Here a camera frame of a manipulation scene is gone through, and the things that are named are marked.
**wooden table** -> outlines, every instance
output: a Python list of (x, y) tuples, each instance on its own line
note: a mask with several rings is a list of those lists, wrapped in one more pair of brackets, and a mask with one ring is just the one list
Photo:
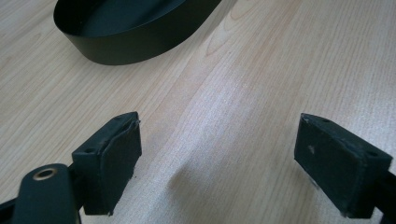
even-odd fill
[(341, 217), (293, 150), (305, 112), (396, 156), (395, 1), (223, 0), (176, 48), (123, 66), (84, 58), (55, 3), (0, 2), (1, 202), (138, 111), (134, 178), (113, 217), (84, 224), (378, 222)]

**small hole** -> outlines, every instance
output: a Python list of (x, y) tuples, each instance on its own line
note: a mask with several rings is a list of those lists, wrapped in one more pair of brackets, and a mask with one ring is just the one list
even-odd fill
[(48, 168), (41, 170), (33, 176), (33, 179), (36, 181), (45, 180), (53, 177), (56, 174), (57, 170), (54, 168)]
[(95, 151), (95, 149), (91, 148), (91, 147), (84, 150), (85, 153), (93, 153), (94, 151)]
[(367, 154), (369, 154), (370, 156), (373, 156), (373, 157), (378, 156), (378, 154), (376, 154), (375, 152), (372, 152), (372, 151), (367, 151)]

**metal grommet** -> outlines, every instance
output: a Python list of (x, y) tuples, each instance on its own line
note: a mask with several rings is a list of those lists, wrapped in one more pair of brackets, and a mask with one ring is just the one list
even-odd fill
[(58, 170), (55, 168), (47, 168), (35, 173), (35, 175), (33, 176), (33, 180), (40, 181), (40, 180), (49, 179), (55, 176), (57, 172)]

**wood grain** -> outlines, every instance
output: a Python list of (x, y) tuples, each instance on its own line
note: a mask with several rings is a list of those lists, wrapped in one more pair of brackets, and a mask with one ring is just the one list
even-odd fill
[(378, 223), (341, 217), (293, 150), (305, 112), (396, 156), (395, 1), (224, 0), (176, 48), (124, 66), (84, 58), (54, 6), (0, 2), (0, 202), (138, 111), (135, 177), (113, 217), (83, 223)]

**light wood surface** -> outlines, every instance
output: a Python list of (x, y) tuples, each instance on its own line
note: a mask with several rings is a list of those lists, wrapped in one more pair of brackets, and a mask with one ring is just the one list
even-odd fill
[(223, 0), (181, 45), (124, 66), (84, 58), (55, 3), (0, 1), (1, 202), (138, 111), (134, 178), (113, 217), (83, 223), (378, 223), (341, 217), (293, 150), (305, 112), (396, 156), (394, 0)]

